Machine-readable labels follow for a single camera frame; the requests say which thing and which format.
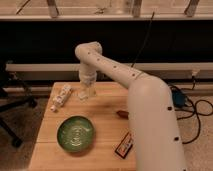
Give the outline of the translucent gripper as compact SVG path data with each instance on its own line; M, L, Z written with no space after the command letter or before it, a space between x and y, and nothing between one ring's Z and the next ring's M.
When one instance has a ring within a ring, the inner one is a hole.
M86 91L90 94L90 97L94 97L96 95L96 91L95 91L95 87L94 87L94 84L91 83L91 84L85 84L85 83L81 83L81 91Z

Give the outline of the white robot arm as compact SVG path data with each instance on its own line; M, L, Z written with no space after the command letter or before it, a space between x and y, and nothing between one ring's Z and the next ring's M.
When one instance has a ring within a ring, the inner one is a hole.
M128 90L136 171L187 171L169 86L156 76L104 57L98 42L78 45L75 55L84 86L93 84L102 72Z

